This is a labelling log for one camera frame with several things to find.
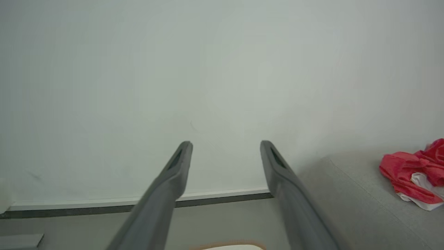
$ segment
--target gray sofa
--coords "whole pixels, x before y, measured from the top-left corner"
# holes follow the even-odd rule
[[[353,249],[444,249],[444,206],[425,211],[402,201],[379,172],[382,157],[337,154],[299,176]]]

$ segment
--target gray floor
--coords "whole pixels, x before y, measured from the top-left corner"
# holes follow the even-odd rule
[[[0,220],[0,235],[45,233],[41,250],[104,249],[128,213]],[[255,240],[290,249],[275,199],[176,208],[166,250]]]

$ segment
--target crumpled red fabric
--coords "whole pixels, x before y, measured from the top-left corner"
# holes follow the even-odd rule
[[[444,138],[434,141],[424,151],[414,154],[396,152],[382,158],[381,173],[392,183],[397,193],[403,193],[428,204],[443,200],[410,181],[413,173],[422,172],[434,186],[444,186]]]

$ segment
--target white wall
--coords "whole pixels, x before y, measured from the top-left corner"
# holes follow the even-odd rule
[[[186,193],[444,136],[444,2],[3,1],[0,175],[16,201],[139,197],[181,141]]]

